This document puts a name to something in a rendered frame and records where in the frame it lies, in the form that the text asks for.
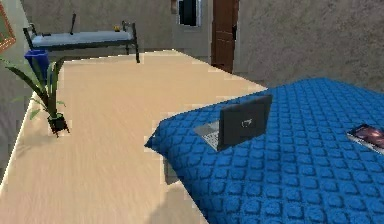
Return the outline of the black open laptop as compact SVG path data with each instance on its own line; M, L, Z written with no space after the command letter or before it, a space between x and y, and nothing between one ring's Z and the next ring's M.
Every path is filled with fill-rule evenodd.
M273 96L265 95L220 110L219 119L194 128L211 148L222 151L266 132Z

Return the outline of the brown wooden room door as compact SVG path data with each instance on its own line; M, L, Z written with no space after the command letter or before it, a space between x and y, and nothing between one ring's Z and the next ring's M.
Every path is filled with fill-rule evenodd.
M233 72L239 0L213 0L211 65Z

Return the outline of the dark window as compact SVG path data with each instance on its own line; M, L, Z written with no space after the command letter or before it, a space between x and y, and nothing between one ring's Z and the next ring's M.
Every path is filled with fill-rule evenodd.
M190 27L201 25L201 0L178 0L179 24Z

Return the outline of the blue quilted bed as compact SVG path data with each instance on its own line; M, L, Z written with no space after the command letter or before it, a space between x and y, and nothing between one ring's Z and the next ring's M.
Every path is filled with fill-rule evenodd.
M384 155L350 139L384 129L384 94L327 78L268 89L264 135L217 152L194 131L220 104L160 122L147 142L209 224L384 224Z

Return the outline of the green house plant black pot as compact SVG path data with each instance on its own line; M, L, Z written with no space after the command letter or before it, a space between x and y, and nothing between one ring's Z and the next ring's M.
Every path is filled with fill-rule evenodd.
M15 74L18 78L24 81L33 92L38 96L38 99L31 97L31 100L39 104L47 114L47 121L52 133L59 137L59 132L66 130L70 132L64 114L57 110L58 105L66 106L63 101L57 99L58 78L60 71L64 65L64 58L49 64L47 69L47 82L42 80L40 72L34 73L32 68L30 72L24 72L10 61L1 58L0 62L6 69Z

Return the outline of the blue bin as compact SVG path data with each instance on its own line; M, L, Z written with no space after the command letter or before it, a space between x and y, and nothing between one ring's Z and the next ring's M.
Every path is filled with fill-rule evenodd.
M29 50L24 55L34 73L40 72L42 80L47 82L47 69L50 64L46 50Z

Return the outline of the black frame white top desk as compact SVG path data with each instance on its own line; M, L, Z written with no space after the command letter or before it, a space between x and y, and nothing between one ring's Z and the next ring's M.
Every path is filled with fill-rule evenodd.
M131 47L135 50L136 62L140 62L136 26L122 22L123 30L91 31L73 33L38 34L33 23L23 28L25 39L30 49L47 51L65 51L109 46L125 46L126 54Z

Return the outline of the orange framed wall picture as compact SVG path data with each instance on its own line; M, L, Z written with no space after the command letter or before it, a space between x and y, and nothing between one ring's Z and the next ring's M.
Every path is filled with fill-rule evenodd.
M10 48L16 42L16 38L4 7L0 2L0 53Z

